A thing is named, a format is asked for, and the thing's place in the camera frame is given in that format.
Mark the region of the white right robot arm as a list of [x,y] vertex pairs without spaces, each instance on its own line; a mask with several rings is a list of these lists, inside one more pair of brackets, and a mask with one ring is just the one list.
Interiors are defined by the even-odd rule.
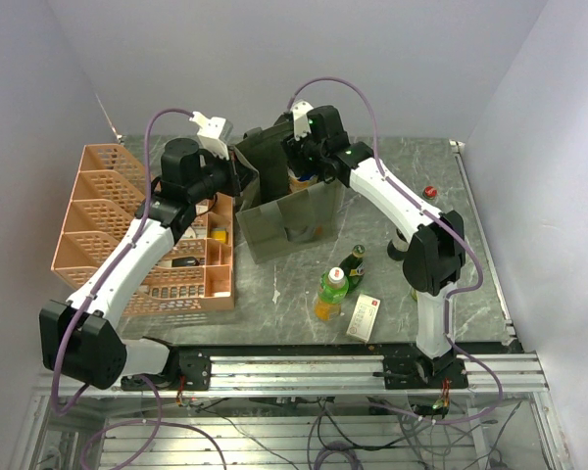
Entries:
[[424,355],[414,361],[412,372],[420,385],[436,386],[447,375],[441,357],[451,349],[453,339],[452,312],[444,309],[444,298],[457,287],[466,263],[463,218],[418,197],[374,156],[369,145],[352,143],[335,107],[315,108],[298,101],[285,119],[292,131],[282,146],[294,174],[340,181],[373,203],[405,239],[403,273],[418,292],[416,347]]

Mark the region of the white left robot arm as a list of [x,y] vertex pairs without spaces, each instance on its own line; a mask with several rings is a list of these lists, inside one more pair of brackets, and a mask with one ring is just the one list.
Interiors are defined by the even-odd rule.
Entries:
[[219,157],[187,138],[169,141],[161,164],[161,189],[147,187],[136,218],[110,256],[66,301],[50,301],[40,312],[43,363],[53,373],[54,389],[63,376],[99,390],[118,380],[136,386],[149,380],[168,389],[193,374],[198,376],[192,382],[196,389],[209,384],[209,372],[186,360],[184,348],[150,338],[123,341],[116,328],[143,285],[176,292],[167,304],[187,306],[196,282],[192,268],[157,270],[157,263],[185,249],[182,236],[197,216],[198,203],[240,195],[254,174],[231,150]]

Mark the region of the green canvas tote bag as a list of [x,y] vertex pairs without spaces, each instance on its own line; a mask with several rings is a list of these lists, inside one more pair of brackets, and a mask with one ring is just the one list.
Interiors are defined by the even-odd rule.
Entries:
[[340,182],[318,182],[291,193],[281,141],[292,123],[279,117],[265,129],[247,131],[233,146],[254,178],[242,193],[236,220],[256,264],[337,239],[337,213],[343,202]]

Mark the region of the green tea plastic bottle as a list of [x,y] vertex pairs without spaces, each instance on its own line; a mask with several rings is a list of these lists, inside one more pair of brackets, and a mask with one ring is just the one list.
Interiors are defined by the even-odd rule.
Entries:
[[314,311],[322,321],[329,321],[341,312],[342,303],[348,294],[349,283],[343,269],[334,266],[320,279]]

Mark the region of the cola glass bottle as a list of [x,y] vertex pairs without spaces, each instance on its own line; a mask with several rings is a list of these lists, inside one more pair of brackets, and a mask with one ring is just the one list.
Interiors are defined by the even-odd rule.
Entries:
[[386,252],[391,259],[401,261],[405,258],[408,247],[409,243],[403,233],[399,229],[396,229],[395,234],[387,245]]

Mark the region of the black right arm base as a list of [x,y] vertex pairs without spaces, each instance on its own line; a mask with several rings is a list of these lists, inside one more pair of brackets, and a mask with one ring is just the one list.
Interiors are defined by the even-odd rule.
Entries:
[[468,387],[465,363],[452,354],[438,359],[422,355],[387,356],[383,358],[382,370],[374,376],[384,380],[387,390],[441,390],[445,383],[451,389]]

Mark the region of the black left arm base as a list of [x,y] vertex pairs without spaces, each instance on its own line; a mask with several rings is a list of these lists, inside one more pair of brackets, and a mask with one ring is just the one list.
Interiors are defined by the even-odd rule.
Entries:
[[211,375],[212,362],[205,348],[146,342],[127,347],[117,382],[127,392],[146,391],[148,383],[163,391],[207,391]]

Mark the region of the blue pineapple juice carton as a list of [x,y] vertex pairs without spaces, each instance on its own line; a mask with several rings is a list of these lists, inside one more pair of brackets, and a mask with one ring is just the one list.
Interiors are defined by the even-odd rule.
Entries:
[[291,194],[303,191],[318,183],[318,176],[315,173],[305,173],[297,176],[294,172],[288,172],[289,192]]

